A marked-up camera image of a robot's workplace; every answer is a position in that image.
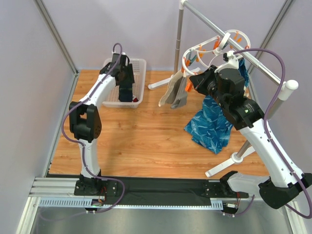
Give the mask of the orange clothes peg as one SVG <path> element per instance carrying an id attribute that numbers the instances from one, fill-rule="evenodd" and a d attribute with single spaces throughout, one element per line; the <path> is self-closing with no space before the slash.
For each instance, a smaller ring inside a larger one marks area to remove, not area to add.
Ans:
<path id="1" fill-rule="evenodd" d="M 186 87 L 185 87 L 185 91 L 186 92 L 190 92 L 193 88 L 193 84 L 191 82 L 188 82 Z"/>

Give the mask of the dark navy sock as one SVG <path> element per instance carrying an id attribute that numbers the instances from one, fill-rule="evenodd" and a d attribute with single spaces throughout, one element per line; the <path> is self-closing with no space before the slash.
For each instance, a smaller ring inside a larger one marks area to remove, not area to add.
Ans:
<path id="1" fill-rule="evenodd" d="M 121 102 L 132 102 L 133 101 L 133 85 L 131 83 L 121 84 L 119 86 L 118 99 Z"/>

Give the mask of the cream beige sock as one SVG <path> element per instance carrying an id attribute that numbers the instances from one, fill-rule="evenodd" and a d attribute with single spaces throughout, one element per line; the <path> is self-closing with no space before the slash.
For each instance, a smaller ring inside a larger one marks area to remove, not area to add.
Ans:
<path id="1" fill-rule="evenodd" d="M 161 107 L 165 104 L 172 104 L 174 100 L 174 94 L 173 94 L 173 89 L 174 89 L 174 84 L 183 77 L 183 73 L 181 71 L 176 72 L 171 80 L 168 83 L 168 88 L 166 93 L 161 97 L 161 99 L 158 102 L 158 106 Z"/>

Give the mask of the white round clip hanger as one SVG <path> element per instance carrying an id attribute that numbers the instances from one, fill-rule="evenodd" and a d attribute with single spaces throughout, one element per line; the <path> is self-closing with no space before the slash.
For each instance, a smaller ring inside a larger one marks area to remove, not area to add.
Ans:
<path id="1" fill-rule="evenodd" d="M 186 75 L 197 75 L 199 71 L 189 69 L 194 62 L 200 63 L 204 68 L 208 68 L 209 66 L 202 59 L 203 56 L 214 56 L 209 63 L 211 65 L 213 59 L 217 56 L 229 50 L 234 50 L 234 47 L 229 43 L 229 39 L 233 39 L 238 44 L 244 42 L 244 49 L 251 48 L 251 41 L 245 33 L 236 29 L 227 30 L 224 37 L 212 37 L 186 50 L 182 56 L 181 72 L 183 74 L 186 73 Z"/>

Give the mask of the grey sock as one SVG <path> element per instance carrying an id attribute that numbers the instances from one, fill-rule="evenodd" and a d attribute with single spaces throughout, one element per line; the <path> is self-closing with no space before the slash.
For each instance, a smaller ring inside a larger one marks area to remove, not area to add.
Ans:
<path id="1" fill-rule="evenodd" d="M 174 100 L 171 104 L 171 109 L 177 109 L 185 106 L 187 104 L 187 92 L 186 88 L 187 78 L 180 78 L 175 84 L 173 89 Z"/>

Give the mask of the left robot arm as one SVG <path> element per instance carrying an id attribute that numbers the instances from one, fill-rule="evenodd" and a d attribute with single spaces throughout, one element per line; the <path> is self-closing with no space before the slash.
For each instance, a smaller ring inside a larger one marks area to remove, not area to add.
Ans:
<path id="1" fill-rule="evenodd" d="M 82 160 L 74 195 L 103 195 L 104 181 L 99 178 L 101 169 L 97 154 L 97 139 L 102 129 L 99 109 L 116 86 L 130 86 L 133 83 L 134 74 L 129 57 L 125 53 L 114 53 L 84 98 L 79 102 L 71 102 L 70 132 L 79 143 Z"/>

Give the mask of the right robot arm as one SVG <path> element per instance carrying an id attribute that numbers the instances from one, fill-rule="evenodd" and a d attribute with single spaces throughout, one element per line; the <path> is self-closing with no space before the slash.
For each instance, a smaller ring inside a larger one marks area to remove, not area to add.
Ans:
<path id="1" fill-rule="evenodd" d="M 259 105 L 244 96 L 245 79 L 237 69 L 217 72 L 212 65 L 205 72 L 190 76 L 190 81 L 198 93 L 216 101 L 226 120 L 253 146 L 269 172 L 269 176 L 227 173 L 224 179 L 232 191 L 260 196 L 271 208 L 279 209 L 311 186 L 312 175 L 291 162 L 274 140 Z"/>

